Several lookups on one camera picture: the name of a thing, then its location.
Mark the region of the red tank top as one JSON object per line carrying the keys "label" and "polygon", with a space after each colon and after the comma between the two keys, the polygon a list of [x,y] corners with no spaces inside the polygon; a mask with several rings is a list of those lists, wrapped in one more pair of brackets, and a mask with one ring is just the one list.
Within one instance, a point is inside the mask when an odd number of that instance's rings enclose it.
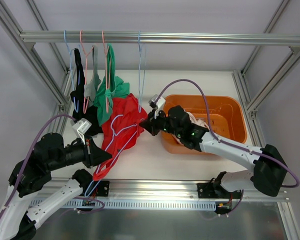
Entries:
{"label": "red tank top", "polygon": [[112,114],[101,126],[103,131],[101,149],[111,154],[112,158],[95,169],[93,181],[103,179],[114,167],[121,153],[136,145],[138,137],[144,131],[139,123],[148,116],[146,111],[139,107],[139,101],[132,93],[125,98],[115,97],[112,101]]}

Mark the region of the white tank top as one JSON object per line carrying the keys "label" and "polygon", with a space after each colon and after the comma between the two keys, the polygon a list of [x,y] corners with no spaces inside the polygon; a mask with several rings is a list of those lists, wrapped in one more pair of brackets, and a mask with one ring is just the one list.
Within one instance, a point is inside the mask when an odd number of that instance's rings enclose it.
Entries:
{"label": "white tank top", "polygon": [[201,119],[196,119],[192,113],[182,110],[171,117],[173,137],[189,149],[194,149],[202,142],[202,137],[208,133],[208,125]]}

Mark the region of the green tank top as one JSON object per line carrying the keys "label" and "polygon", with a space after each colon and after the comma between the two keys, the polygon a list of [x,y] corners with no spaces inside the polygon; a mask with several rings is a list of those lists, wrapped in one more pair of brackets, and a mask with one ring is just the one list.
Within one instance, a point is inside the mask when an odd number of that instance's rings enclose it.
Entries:
{"label": "green tank top", "polygon": [[113,98],[126,98],[130,94],[130,84],[124,82],[122,78],[116,75],[116,58],[115,51],[111,43],[107,44],[107,67],[108,67],[108,83],[109,90],[107,91],[109,108],[108,113],[106,112],[106,101],[105,101],[105,76],[101,84],[96,91],[94,106],[97,107],[97,120],[101,127],[105,122],[110,119],[114,109]]}

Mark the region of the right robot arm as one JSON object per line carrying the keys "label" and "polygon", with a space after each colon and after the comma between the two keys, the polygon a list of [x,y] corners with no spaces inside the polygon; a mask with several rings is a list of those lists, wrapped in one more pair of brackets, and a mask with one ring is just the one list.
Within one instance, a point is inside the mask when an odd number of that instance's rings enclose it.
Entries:
{"label": "right robot arm", "polygon": [[139,125],[153,136],[159,132],[172,134],[190,150],[217,155],[243,166],[245,170],[223,171],[215,178],[213,193],[218,198],[223,199],[237,190],[258,190],[269,197],[276,197],[283,187],[288,167],[273,145],[249,146],[216,135],[192,122],[179,105],[172,107],[168,113],[152,110]]}

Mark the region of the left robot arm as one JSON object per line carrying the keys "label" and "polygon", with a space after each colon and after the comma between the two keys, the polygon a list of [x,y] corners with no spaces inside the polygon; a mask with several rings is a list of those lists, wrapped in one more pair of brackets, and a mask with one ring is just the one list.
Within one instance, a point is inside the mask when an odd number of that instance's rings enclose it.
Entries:
{"label": "left robot arm", "polygon": [[61,134],[45,134],[35,143],[29,158],[18,162],[9,177],[0,210],[0,240],[31,240],[44,222],[68,201],[80,195],[88,196],[94,190],[93,176],[79,169],[62,188],[30,207],[43,186],[51,181],[53,171],[78,163],[92,168],[111,158],[90,136],[64,145]]}

